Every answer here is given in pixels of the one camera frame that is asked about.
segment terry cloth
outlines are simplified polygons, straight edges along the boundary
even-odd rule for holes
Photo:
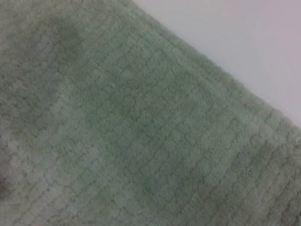
[[[1,226],[296,226],[301,131],[128,0],[0,1]]]

